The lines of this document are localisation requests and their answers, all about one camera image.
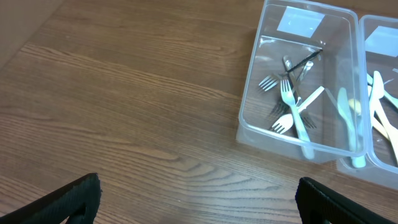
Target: clear plastic bin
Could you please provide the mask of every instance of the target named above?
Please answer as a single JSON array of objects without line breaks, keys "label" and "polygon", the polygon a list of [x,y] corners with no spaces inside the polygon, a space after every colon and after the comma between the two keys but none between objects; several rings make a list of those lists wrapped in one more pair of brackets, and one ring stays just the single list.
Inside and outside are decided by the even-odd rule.
[{"label": "clear plastic bin", "polygon": [[[384,89],[397,98],[398,19],[367,15],[362,17],[359,26],[366,59],[364,72],[367,71],[372,76],[375,70],[379,71],[384,83],[390,81],[384,85]],[[398,127],[398,109],[385,97],[380,102],[389,122]],[[389,140],[373,129],[373,147],[366,155],[366,167],[355,169],[349,159],[344,158],[338,161],[337,168],[345,174],[398,189],[396,156]]]},{"label": "clear plastic bin", "polygon": [[[317,163],[365,155],[370,130],[355,128],[349,137],[336,105],[338,92],[345,88],[347,98],[365,99],[361,106],[368,107],[366,79],[359,75],[362,50],[358,49],[358,34],[358,17],[349,9],[310,1],[266,1],[239,112],[237,140],[296,159],[306,159],[302,146],[310,147],[315,151],[311,161]],[[296,65],[319,49],[322,53],[312,60],[313,67],[298,88],[304,100],[320,86],[329,92],[324,91],[306,109],[317,126],[307,128],[311,142],[298,139],[294,126],[284,134],[270,131],[278,118],[271,112],[280,99],[280,85],[265,92],[259,83],[268,75],[285,72],[285,55]],[[369,119],[359,119],[355,113],[348,116],[355,127],[370,125]]]}]

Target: white label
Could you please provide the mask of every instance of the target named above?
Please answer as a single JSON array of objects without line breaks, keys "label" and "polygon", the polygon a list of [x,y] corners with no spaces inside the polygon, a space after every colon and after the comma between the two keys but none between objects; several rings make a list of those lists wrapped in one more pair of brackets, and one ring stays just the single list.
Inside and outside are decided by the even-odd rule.
[{"label": "white label", "polygon": [[379,26],[365,41],[367,52],[398,56],[398,29]]},{"label": "white label", "polygon": [[311,38],[324,14],[287,6],[278,31]]}]

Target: bin of utensils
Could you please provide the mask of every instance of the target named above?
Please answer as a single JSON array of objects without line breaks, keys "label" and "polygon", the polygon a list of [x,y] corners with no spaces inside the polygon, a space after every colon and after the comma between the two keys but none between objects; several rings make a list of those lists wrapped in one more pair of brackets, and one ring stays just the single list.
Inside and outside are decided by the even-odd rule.
[{"label": "bin of utensils", "polygon": [[[267,0],[252,51],[237,140],[317,163],[358,158],[354,163],[360,167],[371,131],[357,128],[370,127],[358,35],[358,17],[349,9]],[[281,80],[290,83],[295,109],[281,98]],[[360,102],[357,110],[364,114],[350,110],[349,99]]]},{"label": "bin of utensils", "polygon": [[[337,168],[345,174],[398,190],[398,130],[395,128],[398,127],[398,19],[367,15],[361,18],[359,31],[364,49],[363,76],[367,77],[366,86],[369,86],[373,126],[370,140],[373,141],[363,168],[353,167],[350,158],[340,159]],[[352,99],[349,102],[351,107],[359,106]]]}]

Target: plastic container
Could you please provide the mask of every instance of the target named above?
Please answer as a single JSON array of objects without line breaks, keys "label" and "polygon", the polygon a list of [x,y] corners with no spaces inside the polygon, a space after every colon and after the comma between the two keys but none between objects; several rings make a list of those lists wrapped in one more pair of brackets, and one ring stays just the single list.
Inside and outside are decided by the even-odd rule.
[{"label": "plastic container", "polygon": [[[336,103],[324,91],[307,111],[316,124],[308,129],[311,142],[299,140],[295,128],[284,134],[269,131],[278,117],[271,115],[280,98],[279,84],[264,92],[259,83],[268,75],[285,72],[282,58],[288,55],[295,65],[312,52],[323,49],[314,58],[313,67],[299,86],[301,97],[306,99],[319,86],[328,89],[337,99],[345,88],[348,98],[360,102],[363,111],[368,107],[366,79],[360,76],[362,52],[358,49],[358,17],[343,9],[310,1],[268,0],[265,2],[249,65],[246,86],[239,112],[239,142],[296,159],[306,159],[302,146],[315,151],[312,162],[326,162],[345,156],[362,156],[366,153],[370,130],[355,133],[349,146],[345,121],[339,115]],[[358,119],[351,114],[355,126],[370,125],[369,119]]]},{"label": "plastic container", "polygon": [[[367,71],[371,76],[375,70],[379,71],[385,90],[394,97],[398,97],[398,19],[380,16],[364,16],[359,22],[361,31],[361,45],[364,49],[364,76]],[[385,98],[380,100],[390,123],[398,127],[398,110]],[[339,171],[360,179],[385,185],[398,190],[398,167],[396,156],[390,142],[373,130],[373,147],[366,155],[366,167],[355,169],[348,158],[337,162]]]}]

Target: wooden table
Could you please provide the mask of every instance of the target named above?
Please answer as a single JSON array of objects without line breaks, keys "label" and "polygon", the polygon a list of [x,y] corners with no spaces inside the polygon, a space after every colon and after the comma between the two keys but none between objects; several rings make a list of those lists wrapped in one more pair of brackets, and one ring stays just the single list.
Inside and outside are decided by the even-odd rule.
[{"label": "wooden table", "polygon": [[235,141],[262,5],[65,0],[0,72],[0,215],[97,172],[97,223],[300,223],[303,176],[398,222],[397,191]]}]

